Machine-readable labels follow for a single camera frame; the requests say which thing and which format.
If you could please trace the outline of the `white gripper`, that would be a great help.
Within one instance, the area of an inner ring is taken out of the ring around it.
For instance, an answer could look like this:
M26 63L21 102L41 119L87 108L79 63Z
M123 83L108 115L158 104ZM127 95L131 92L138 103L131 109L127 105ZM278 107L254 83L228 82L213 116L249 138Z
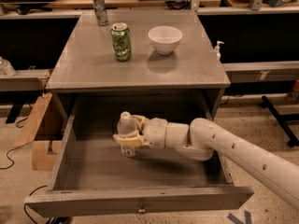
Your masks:
M138 134L134 137L120 137L114 134L114 140L121 146L142 147L144 144L150 148L164 148L168 121L166 119L148 119L140 115L132 115L137 129L143 136Z

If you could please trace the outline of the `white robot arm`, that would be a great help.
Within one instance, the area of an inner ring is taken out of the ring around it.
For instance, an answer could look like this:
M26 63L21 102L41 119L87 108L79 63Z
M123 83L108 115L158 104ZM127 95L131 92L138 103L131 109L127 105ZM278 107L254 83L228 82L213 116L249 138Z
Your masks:
M114 140L123 154L133 157L139 148L173 148L181 155L207 161L218 152L253 176L282 200L299 209L299 166L228 132L211 120L189 124L121 114Z

